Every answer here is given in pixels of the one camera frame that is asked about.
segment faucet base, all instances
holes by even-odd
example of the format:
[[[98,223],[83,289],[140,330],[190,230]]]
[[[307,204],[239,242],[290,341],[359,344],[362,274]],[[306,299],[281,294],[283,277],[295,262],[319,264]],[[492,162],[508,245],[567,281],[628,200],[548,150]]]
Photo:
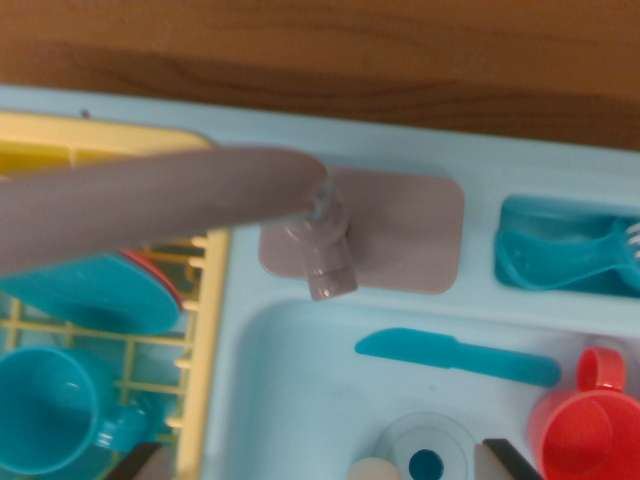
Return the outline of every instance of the faucet base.
[[[359,286],[439,294],[456,278],[464,196],[446,178],[331,168],[349,211],[347,241]],[[265,225],[260,263],[269,273],[305,279],[286,225]]]

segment blue plate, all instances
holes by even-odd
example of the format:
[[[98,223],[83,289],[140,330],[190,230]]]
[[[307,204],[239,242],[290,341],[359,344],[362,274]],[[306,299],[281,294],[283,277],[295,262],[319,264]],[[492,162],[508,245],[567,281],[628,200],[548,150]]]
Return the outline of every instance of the blue plate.
[[[101,254],[0,278],[0,290],[53,317],[108,332],[155,335],[180,317],[175,290],[128,255]]]

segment blue toy knife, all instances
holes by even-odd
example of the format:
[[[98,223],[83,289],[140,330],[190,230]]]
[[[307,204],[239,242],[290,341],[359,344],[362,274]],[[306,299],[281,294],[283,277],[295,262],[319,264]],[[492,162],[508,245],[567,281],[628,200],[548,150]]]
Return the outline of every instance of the blue toy knife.
[[[454,337],[407,328],[381,330],[360,340],[356,352],[372,357],[457,368],[540,387],[560,380],[560,366],[548,357],[458,342]]]

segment cup handle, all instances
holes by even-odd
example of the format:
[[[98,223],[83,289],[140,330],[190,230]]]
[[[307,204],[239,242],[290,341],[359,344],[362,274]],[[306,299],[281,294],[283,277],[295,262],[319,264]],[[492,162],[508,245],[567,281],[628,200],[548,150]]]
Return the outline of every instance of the cup handle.
[[[138,443],[152,441],[164,420],[164,405],[151,395],[141,395],[131,406],[115,406],[102,419],[94,443],[117,452],[128,452]]]
[[[622,392],[625,382],[624,359],[619,352],[604,347],[589,347],[582,352],[576,371],[578,390]]]

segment gray faucet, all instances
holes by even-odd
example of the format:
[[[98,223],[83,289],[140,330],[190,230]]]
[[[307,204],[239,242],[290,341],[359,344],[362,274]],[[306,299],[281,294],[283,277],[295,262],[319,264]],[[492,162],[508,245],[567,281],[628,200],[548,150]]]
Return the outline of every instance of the gray faucet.
[[[357,288],[348,215],[305,153],[216,148],[19,177],[0,186],[0,274],[212,228],[287,222],[314,300]]]

